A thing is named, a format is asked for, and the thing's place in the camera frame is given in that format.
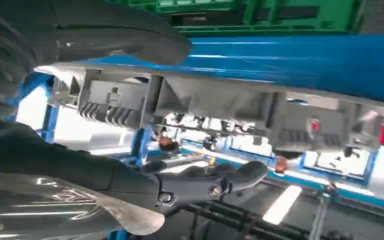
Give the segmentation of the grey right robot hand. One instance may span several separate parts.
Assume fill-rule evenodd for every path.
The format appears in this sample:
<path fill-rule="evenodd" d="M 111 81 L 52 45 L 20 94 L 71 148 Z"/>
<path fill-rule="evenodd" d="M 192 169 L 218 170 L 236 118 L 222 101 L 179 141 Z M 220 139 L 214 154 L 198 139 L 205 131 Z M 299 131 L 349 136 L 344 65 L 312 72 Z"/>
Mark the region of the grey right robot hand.
<path fill-rule="evenodd" d="M 103 0 L 0 0 L 0 174 L 58 178 L 121 201 L 155 210 L 217 199 L 257 185 L 268 169 L 252 161 L 208 175 L 144 173 L 121 161 L 50 144 L 29 126 L 7 121 L 5 100 L 39 66 L 126 54 L 159 64 L 185 60 L 191 42 L 150 12 Z"/>

